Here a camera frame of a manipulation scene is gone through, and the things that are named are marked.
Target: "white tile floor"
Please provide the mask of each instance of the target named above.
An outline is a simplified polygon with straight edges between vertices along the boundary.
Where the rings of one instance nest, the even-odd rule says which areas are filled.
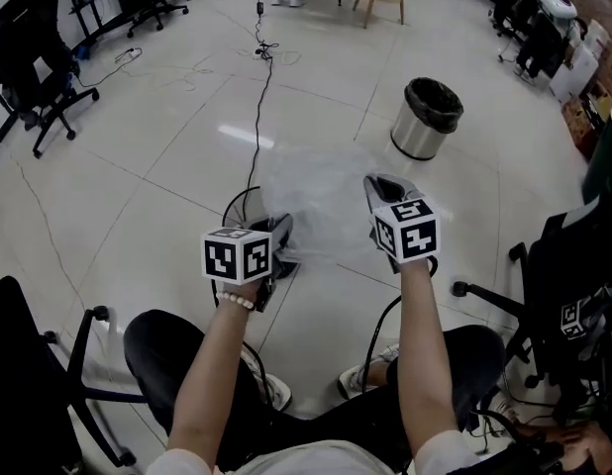
[[[131,41],[120,34],[101,42],[83,64],[84,82],[113,70],[114,57],[130,46],[145,53],[101,85],[98,103],[69,112],[74,142],[53,127],[55,139],[35,160],[34,136],[17,124],[8,149],[0,149],[0,278],[18,278],[40,329],[61,332],[68,347],[82,313],[75,289],[86,307],[113,309],[110,327],[97,325],[100,340],[93,335],[89,344],[99,385],[113,385],[105,382],[110,371],[114,385],[133,388],[121,335],[138,313],[161,308],[207,326],[213,304],[209,283],[199,279],[199,236],[244,189],[255,150],[233,138],[234,130],[255,135],[266,76],[263,62],[247,53],[256,46],[247,32],[255,0],[189,6],[188,16],[172,15],[160,33],[148,25]],[[506,252],[535,240],[546,217],[580,204],[585,163],[557,102],[497,61],[505,40],[493,33],[488,8],[487,0],[406,0],[401,27],[397,6],[376,3],[364,30],[364,4],[353,13],[350,0],[341,8],[336,0],[309,0],[300,10],[267,6],[262,35],[285,53],[275,62],[260,133],[300,146],[356,141],[391,173],[415,181],[447,214],[434,279],[444,328],[489,324],[508,335],[510,319],[474,298],[457,300],[450,285],[465,277],[520,300],[519,271]],[[458,130],[422,163],[400,155],[388,135],[403,87],[417,76],[445,82],[464,104]],[[261,162],[269,155],[264,149]],[[255,182],[263,177],[260,166]],[[247,333],[267,369],[293,388],[294,413],[339,402],[335,378],[364,356],[382,308],[397,294],[382,254],[340,264],[302,265]],[[397,331],[393,314],[379,346]],[[162,451],[162,430],[145,407],[102,408],[144,470]],[[115,471],[80,437],[102,471]]]

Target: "clear plastic bag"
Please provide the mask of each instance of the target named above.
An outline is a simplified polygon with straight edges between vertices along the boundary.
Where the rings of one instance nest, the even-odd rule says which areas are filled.
[[[359,146],[278,146],[261,194],[269,214],[293,217],[283,258],[337,261],[374,251],[363,178],[376,169],[377,160]]]

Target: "forearm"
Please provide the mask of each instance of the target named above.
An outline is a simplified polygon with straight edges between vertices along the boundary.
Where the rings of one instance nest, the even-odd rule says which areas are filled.
[[[221,301],[176,398],[167,448],[195,452],[212,469],[231,411],[249,314]]]
[[[431,437],[457,429],[452,376],[426,260],[401,266],[398,391],[412,453]]]

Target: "shoe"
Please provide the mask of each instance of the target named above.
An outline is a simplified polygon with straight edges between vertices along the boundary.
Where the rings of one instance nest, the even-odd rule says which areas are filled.
[[[263,403],[266,403],[264,382],[262,381],[262,374],[259,371],[257,362],[249,355],[248,352],[244,350],[240,353],[240,359],[247,364],[249,370],[254,375],[254,379],[259,390],[259,397],[262,399]],[[290,387],[288,387],[275,375],[269,375],[268,373],[266,373],[266,383],[268,384],[268,393],[270,394],[270,399],[272,402],[271,405],[279,412],[283,412],[288,408],[288,405],[290,405],[290,401],[293,397],[292,393],[290,392]]]
[[[524,71],[520,77],[531,86],[535,86],[537,84],[537,77],[531,77],[531,74],[529,74],[527,71]]]
[[[398,357],[398,351],[398,344],[388,346],[381,353],[376,355],[376,357],[373,357],[369,363],[392,362],[396,357]],[[337,388],[344,399],[350,400],[361,394],[361,387],[363,385],[363,368],[363,364],[359,364],[358,366],[352,367],[339,375],[339,380],[337,380]],[[365,388],[365,391],[369,391],[371,389],[374,389],[374,387],[368,385]]]
[[[513,409],[510,399],[504,394],[499,388],[495,388],[495,395],[491,399],[491,402],[487,406],[489,412],[495,412],[501,416],[504,416],[512,424],[517,422],[517,413]],[[496,419],[485,418],[489,420],[490,433],[492,436],[510,436],[504,426],[499,423]]]

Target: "plastic bag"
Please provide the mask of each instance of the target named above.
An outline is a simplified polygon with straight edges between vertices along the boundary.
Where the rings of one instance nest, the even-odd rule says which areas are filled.
[[[278,146],[261,194],[270,215],[293,217],[282,257],[340,260],[374,251],[363,178],[376,168],[376,159],[359,146]]]
[[[456,93],[429,77],[413,79],[405,87],[405,100],[421,122],[442,134],[456,130],[464,111]]]

